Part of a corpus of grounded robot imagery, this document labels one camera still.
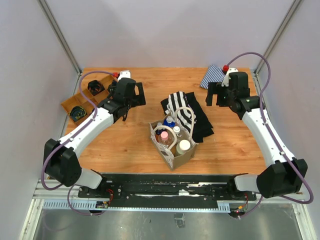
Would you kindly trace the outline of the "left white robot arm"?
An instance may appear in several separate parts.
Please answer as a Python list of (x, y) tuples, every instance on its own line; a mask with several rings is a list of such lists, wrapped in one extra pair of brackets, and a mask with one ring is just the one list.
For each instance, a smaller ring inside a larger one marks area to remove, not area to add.
[(48, 175), (57, 180), (60, 186), (87, 187), (96, 198), (107, 193), (103, 177), (94, 170), (82, 168), (78, 158), (102, 131), (119, 119), (125, 121), (131, 108), (146, 104), (143, 85), (131, 78), (129, 70), (121, 71), (115, 84), (110, 87), (108, 97), (99, 104), (88, 101), (93, 111), (86, 120), (59, 140), (51, 138), (45, 143), (40, 177), (44, 189), (54, 190), (54, 187), (45, 183), (45, 176)]

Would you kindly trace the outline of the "patterned canvas tote bag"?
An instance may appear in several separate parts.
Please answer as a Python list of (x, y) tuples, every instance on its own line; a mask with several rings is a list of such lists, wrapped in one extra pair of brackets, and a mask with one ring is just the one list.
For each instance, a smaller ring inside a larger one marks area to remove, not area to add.
[[(189, 130), (182, 126), (178, 119), (178, 113), (183, 110), (191, 115)], [(179, 107), (174, 114), (168, 114), (166, 117), (174, 120), (175, 126), (180, 128), (179, 133), (176, 133), (172, 127), (164, 125), (164, 120), (158, 120), (149, 124), (149, 134), (159, 155), (173, 171), (195, 156), (198, 146), (193, 140), (195, 115), (190, 107)]]

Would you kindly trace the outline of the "orange bottle blue cap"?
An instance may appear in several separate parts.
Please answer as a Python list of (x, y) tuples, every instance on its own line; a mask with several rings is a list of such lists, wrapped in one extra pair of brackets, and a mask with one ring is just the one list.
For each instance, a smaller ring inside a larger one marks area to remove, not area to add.
[[(161, 122), (158, 122), (157, 123), (157, 127), (159, 126), (162, 126), (163, 124)], [(155, 138), (156, 138), (156, 141), (159, 140), (159, 136), (161, 135), (161, 133), (164, 131), (165, 129), (164, 128), (159, 128), (155, 131)]]

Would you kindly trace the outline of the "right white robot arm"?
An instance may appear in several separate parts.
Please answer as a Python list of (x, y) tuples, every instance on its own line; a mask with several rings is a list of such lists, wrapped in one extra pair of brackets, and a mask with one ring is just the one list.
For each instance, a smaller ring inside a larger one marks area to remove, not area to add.
[(235, 176), (226, 188), (227, 196), (238, 200), (245, 192), (254, 192), (268, 199), (299, 192), (308, 165), (286, 147), (259, 96), (251, 95), (248, 74), (230, 68), (223, 81), (208, 84), (207, 106), (212, 105), (213, 96), (217, 96), (217, 106), (230, 108), (244, 122), (256, 140), (266, 165), (260, 174)]

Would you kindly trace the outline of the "white lid green jar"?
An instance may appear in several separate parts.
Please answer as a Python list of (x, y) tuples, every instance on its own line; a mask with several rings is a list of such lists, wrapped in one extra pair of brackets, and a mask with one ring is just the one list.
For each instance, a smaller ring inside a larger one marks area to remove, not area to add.
[(191, 143), (183, 139), (176, 145), (175, 156), (184, 155), (191, 148)]

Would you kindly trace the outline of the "pink cap clear bottle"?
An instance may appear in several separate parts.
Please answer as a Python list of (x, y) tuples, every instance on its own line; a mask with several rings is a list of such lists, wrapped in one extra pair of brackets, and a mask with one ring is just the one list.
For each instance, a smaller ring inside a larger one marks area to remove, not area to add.
[(173, 143), (172, 136), (167, 131), (163, 131), (158, 138), (158, 143), (168, 148)]

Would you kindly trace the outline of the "blue collar orange spray bottle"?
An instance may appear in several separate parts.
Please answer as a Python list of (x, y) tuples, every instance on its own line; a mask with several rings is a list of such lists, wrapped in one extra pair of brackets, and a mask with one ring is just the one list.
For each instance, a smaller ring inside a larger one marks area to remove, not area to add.
[(170, 127), (170, 128), (174, 128), (176, 125), (176, 121), (174, 120), (173, 117), (168, 116), (164, 121), (163, 121), (163, 125)]

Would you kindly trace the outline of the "blue white striped cloth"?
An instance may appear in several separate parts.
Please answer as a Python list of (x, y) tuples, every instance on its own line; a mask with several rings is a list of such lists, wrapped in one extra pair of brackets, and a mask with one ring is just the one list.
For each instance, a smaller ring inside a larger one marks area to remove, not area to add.
[(200, 87), (203, 89), (208, 89), (209, 83), (220, 83), (224, 80), (225, 74), (223, 69), (216, 65), (210, 65), (200, 82)]

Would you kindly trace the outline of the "black and white striped cloth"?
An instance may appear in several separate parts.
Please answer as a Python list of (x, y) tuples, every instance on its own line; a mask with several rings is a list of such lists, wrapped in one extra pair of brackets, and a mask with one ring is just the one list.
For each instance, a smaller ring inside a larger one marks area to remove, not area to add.
[(167, 110), (171, 116), (180, 122), (189, 133), (192, 135), (195, 124), (195, 114), (190, 108), (187, 96), (183, 91), (171, 93), (168, 96)]

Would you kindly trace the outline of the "white cap clear square bottle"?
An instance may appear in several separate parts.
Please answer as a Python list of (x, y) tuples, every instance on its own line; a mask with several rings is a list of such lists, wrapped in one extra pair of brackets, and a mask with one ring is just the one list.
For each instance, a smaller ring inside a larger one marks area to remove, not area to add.
[(188, 135), (179, 126), (174, 126), (173, 132), (175, 133), (175, 135), (177, 137), (178, 143), (182, 140), (188, 140)]

